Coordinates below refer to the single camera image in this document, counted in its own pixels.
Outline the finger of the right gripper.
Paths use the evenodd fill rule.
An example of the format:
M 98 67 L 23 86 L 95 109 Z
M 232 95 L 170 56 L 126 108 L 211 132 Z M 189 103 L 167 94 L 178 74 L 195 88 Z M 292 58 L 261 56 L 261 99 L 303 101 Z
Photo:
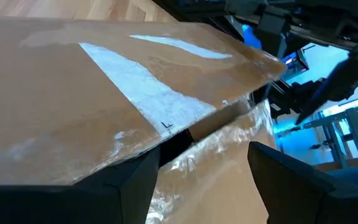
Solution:
M 327 101 L 348 99 L 358 87 L 358 52 L 349 53 L 347 59 L 338 63 L 323 84 L 313 93 L 296 120 L 300 124 Z
M 289 23 L 285 15 L 263 13 L 253 33 L 260 40 L 262 50 L 282 58 L 287 49 Z

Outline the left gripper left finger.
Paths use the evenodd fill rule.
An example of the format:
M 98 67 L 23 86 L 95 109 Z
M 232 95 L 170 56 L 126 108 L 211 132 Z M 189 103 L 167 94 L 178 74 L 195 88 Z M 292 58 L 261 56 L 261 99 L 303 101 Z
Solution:
M 156 147 L 73 185 L 0 185 L 0 223 L 143 224 L 159 160 Z

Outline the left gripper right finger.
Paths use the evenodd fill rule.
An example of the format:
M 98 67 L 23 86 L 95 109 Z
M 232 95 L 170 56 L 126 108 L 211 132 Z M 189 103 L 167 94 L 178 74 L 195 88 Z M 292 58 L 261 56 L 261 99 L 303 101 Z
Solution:
M 321 171 L 257 141 L 247 160 L 268 223 L 358 224 L 358 167 Z

